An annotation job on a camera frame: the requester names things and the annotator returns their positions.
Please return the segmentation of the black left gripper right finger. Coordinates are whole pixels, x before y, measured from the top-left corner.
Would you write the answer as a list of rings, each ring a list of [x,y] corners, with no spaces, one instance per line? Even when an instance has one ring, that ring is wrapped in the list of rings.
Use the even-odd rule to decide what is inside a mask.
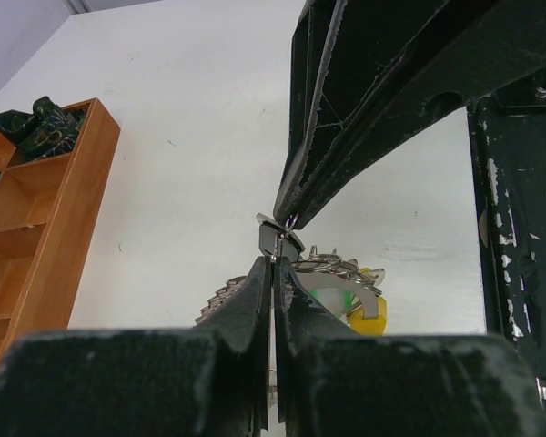
[[[364,336],[273,269],[278,417],[289,436],[546,436],[529,367],[497,335]]]

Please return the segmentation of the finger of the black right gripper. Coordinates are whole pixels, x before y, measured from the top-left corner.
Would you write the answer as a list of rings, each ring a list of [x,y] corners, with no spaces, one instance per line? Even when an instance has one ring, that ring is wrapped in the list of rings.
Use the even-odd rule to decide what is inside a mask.
[[[307,1],[292,37],[288,155],[273,209],[281,223],[308,221],[313,184],[329,151],[316,135],[342,126],[322,97],[345,7],[344,1]]]
[[[341,127],[303,229],[354,177],[460,107],[546,67],[546,1],[344,1],[322,107]]]

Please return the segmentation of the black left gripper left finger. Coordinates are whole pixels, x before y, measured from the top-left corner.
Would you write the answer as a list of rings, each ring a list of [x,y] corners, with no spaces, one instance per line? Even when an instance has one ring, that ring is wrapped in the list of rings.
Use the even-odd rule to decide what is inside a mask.
[[[258,436],[272,268],[190,329],[51,330],[0,361],[0,436]]]

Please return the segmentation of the metal keyring with yellow grip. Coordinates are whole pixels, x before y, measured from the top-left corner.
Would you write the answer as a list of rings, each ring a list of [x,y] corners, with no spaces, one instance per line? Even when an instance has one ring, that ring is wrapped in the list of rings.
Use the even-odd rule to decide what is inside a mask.
[[[336,250],[320,253],[313,245],[306,257],[292,260],[298,281],[313,299],[355,332],[382,335],[388,323],[388,304],[379,286],[384,269],[361,267]]]

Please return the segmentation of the green key tag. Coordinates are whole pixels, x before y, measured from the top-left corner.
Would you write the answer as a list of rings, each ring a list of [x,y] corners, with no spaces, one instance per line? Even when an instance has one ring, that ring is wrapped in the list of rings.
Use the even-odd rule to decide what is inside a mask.
[[[350,290],[325,288],[313,289],[309,293],[336,317],[347,312],[353,301]]]

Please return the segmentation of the black headed key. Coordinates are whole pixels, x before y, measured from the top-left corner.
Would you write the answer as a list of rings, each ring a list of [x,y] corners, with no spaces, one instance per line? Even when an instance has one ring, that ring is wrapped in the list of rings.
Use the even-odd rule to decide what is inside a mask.
[[[256,219],[259,224],[258,248],[264,256],[272,259],[285,257],[290,262],[301,259],[305,245],[293,230],[262,213],[258,213]]]

